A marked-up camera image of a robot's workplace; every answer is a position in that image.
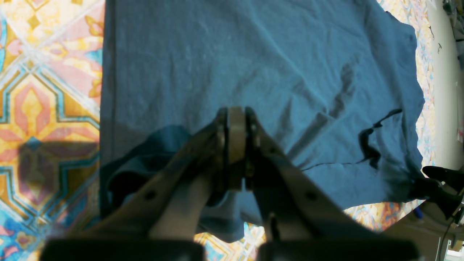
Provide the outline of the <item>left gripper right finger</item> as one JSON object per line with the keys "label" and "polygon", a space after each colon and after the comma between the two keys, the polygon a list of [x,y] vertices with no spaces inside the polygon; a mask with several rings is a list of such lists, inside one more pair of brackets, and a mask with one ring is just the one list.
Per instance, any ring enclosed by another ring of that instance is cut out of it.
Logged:
{"label": "left gripper right finger", "polygon": [[345,215],[292,165],[245,108],[245,182],[253,190],[269,241],[381,241],[382,236]]}

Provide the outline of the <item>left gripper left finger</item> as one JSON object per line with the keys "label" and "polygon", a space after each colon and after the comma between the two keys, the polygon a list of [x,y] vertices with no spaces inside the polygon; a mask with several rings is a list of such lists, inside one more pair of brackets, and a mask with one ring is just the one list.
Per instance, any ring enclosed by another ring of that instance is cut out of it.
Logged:
{"label": "left gripper left finger", "polygon": [[155,132],[100,170],[103,219],[71,241],[190,241],[202,210],[222,200],[229,109],[176,153],[156,148]]}

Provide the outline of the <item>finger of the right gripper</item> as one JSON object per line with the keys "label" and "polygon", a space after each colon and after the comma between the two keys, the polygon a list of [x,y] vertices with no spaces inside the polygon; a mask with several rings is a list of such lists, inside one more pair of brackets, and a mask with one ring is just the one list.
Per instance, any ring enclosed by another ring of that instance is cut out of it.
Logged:
{"label": "finger of the right gripper", "polygon": [[463,172],[445,167],[425,166],[427,177],[417,178],[411,184],[411,198],[435,203],[446,219],[463,218]]}

